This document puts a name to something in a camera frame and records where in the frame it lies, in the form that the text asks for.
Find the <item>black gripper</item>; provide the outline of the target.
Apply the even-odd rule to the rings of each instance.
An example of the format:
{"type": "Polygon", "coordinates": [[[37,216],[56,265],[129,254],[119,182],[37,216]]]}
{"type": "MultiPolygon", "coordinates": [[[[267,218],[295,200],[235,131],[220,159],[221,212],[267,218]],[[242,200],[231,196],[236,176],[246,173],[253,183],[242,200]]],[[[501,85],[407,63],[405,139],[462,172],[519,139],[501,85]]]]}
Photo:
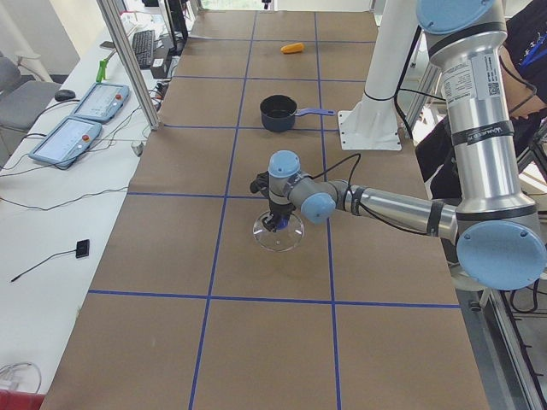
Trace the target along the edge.
{"type": "Polygon", "coordinates": [[[266,230],[276,232],[276,226],[279,231],[284,230],[288,226],[295,206],[290,202],[287,204],[278,204],[269,201],[269,209],[269,216],[262,219],[262,225],[266,230]]]}

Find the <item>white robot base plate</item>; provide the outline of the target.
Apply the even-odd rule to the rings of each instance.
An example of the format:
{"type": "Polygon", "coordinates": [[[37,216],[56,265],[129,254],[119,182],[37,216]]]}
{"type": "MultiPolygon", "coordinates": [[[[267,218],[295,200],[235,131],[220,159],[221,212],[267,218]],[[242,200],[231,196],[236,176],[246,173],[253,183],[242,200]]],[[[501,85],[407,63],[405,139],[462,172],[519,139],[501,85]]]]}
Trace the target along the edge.
{"type": "Polygon", "coordinates": [[[360,102],[338,113],[344,150],[400,150],[394,98],[418,28],[415,0],[389,0],[360,102]]]}

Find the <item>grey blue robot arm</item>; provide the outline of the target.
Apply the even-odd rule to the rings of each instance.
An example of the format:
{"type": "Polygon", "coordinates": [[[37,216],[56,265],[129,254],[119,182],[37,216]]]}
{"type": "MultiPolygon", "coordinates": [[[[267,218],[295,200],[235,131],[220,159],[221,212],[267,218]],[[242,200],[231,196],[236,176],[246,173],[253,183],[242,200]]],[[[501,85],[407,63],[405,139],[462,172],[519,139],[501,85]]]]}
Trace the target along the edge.
{"type": "Polygon", "coordinates": [[[430,200],[304,173],[289,150],[272,155],[250,190],[269,201],[269,231],[295,210],[321,223],[335,209],[450,240],[468,284],[518,290],[546,267],[536,203],[521,190],[517,158],[546,116],[546,4],[511,18],[498,1],[420,1],[417,21],[442,72],[447,115],[418,143],[430,200]]]}

